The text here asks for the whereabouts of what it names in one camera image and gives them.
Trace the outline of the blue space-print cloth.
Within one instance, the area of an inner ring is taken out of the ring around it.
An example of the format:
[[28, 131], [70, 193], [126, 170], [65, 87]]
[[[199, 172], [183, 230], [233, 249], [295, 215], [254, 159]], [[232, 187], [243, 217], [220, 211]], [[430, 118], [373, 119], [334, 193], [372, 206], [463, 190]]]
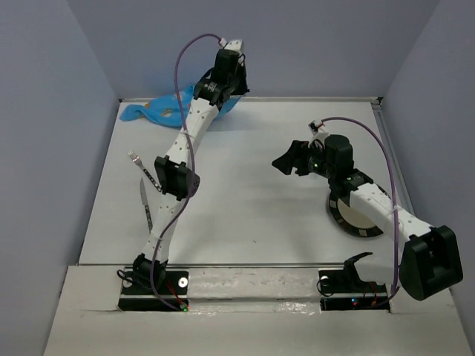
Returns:
[[[189, 85], [179, 91], [182, 104], [184, 105], [185, 114], [190, 107], [193, 98], [194, 85]], [[233, 96], [223, 104], [217, 117], [228, 114], [234, 106], [239, 102], [242, 96]], [[169, 94], [150, 100], [144, 105], [131, 104], [128, 105], [119, 118], [123, 122], [131, 122], [138, 119], [146, 119], [149, 122], [167, 127], [182, 127], [182, 119], [176, 95]]]

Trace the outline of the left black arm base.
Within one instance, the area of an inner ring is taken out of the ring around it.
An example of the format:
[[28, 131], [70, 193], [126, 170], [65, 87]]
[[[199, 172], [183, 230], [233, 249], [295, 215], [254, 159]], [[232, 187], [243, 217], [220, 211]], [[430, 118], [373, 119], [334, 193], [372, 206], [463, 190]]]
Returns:
[[117, 308], [123, 312], [188, 312], [189, 272], [159, 271], [154, 289], [149, 273], [135, 274], [131, 266], [116, 270], [121, 280]]

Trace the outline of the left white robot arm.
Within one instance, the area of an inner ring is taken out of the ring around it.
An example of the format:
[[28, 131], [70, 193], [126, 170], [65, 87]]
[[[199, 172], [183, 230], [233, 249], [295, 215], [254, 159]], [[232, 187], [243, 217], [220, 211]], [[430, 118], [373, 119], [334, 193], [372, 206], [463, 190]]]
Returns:
[[195, 85], [185, 125], [165, 156], [154, 161], [162, 196], [148, 242], [133, 263], [133, 271], [140, 273], [138, 283], [149, 293], [163, 287], [164, 274], [158, 269], [168, 262], [178, 218], [200, 184], [194, 155], [202, 138], [223, 105], [249, 91], [244, 59], [239, 49], [217, 52], [213, 68]]

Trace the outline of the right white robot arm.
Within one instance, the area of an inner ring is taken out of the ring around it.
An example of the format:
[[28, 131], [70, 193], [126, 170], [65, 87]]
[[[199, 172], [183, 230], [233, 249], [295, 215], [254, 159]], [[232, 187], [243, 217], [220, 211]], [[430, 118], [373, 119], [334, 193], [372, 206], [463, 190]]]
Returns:
[[368, 219], [380, 234], [393, 239], [397, 255], [394, 267], [375, 265], [371, 252], [344, 261], [343, 285], [358, 291], [369, 282], [403, 288], [415, 300], [425, 300], [463, 279], [456, 235], [446, 225], [434, 227], [393, 203], [372, 178], [355, 167], [348, 138], [330, 134], [313, 141], [295, 140], [288, 151], [272, 162], [285, 175], [317, 174], [327, 179], [332, 215], [340, 206]]

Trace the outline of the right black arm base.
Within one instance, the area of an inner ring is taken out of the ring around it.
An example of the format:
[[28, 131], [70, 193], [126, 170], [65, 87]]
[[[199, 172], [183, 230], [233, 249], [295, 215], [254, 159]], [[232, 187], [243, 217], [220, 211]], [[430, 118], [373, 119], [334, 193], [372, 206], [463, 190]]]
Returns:
[[318, 272], [316, 288], [321, 295], [323, 312], [384, 310], [390, 311], [390, 294], [386, 287], [374, 281], [364, 282], [357, 275], [356, 263], [372, 252], [357, 254], [344, 261], [341, 268]]

